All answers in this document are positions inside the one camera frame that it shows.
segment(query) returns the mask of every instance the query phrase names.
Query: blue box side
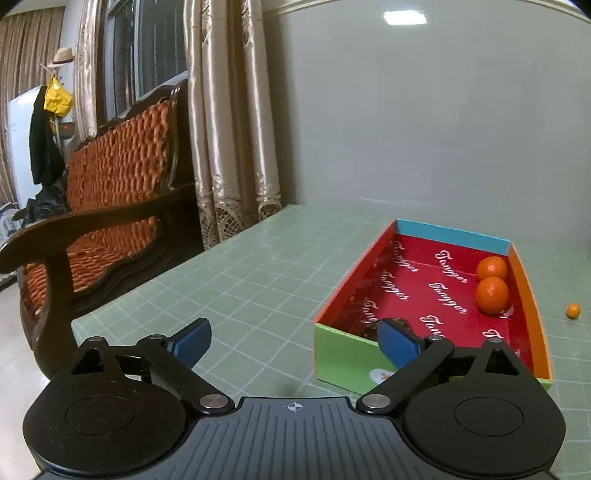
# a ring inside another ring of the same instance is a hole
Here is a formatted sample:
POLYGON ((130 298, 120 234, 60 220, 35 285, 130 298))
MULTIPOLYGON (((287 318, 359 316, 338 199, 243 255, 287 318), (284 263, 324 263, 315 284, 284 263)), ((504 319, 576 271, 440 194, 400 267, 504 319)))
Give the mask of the blue box side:
POLYGON ((396 220, 396 226, 400 235, 416 236, 425 240, 434 240, 459 247, 475 248, 497 255, 508 255, 511 242, 496 236, 483 235, 482 233, 457 230, 430 223, 413 222, 411 220, 396 220))

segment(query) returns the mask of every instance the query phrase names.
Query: wooden chair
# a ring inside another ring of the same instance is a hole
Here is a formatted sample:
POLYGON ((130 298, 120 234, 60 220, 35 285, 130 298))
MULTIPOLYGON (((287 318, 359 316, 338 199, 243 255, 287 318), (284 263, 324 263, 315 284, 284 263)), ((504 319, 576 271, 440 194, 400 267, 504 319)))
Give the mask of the wooden chair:
POLYGON ((164 86, 70 156, 71 213, 0 248, 19 268, 21 319, 51 378, 77 348, 72 320, 203 251, 189 141, 187 82, 164 86))

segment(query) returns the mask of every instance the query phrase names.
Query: colorful open box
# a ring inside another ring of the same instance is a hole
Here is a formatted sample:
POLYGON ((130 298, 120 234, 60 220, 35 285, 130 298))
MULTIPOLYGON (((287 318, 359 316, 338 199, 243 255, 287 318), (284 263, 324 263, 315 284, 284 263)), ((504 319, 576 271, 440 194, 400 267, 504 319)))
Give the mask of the colorful open box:
POLYGON ((499 336, 548 389, 552 371, 530 283, 509 240, 396 220, 345 277, 315 319, 316 377, 363 394, 396 371, 375 341, 375 322, 400 317, 418 336, 456 346, 499 336), (497 317, 475 303, 476 266, 497 255, 508 264, 509 307, 497 317))

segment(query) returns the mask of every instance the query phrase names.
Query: orange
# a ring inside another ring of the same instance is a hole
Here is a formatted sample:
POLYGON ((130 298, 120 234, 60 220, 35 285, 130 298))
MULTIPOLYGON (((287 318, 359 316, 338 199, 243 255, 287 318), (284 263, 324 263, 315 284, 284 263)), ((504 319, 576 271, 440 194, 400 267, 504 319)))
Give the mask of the orange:
POLYGON ((566 309, 566 316, 571 320, 576 320, 581 315, 581 307, 578 303, 571 303, 566 309))
POLYGON ((509 287, 497 277, 488 277, 476 287, 476 304, 482 313, 498 315, 509 302, 509 287))
POLYGON ((504 280, 507 278, 507 264, 501 257, 487 257, 478 262, 476 277, 478 281, 488 277, 498 277, 504 280))

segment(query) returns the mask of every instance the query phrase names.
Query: curtain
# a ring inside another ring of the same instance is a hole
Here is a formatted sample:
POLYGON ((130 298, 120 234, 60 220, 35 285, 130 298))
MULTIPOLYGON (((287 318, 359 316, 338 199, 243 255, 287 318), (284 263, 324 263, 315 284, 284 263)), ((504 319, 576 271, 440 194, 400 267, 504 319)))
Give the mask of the curtain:
POLYGON ((185 0, 189 119, 203 242, 281 209, 261 0, 185 0))
POLYGON ((83 0, 74 60, 74 121, 80 142, 96 135, 96 63, 102 0, 83 0))
POLYGON ((48 73, 39 66, 53 59, 60 41, 64 8, 46 8, 0 20, 0 203, 16 202, 10 143, 8 102, 47 84, 48 73))

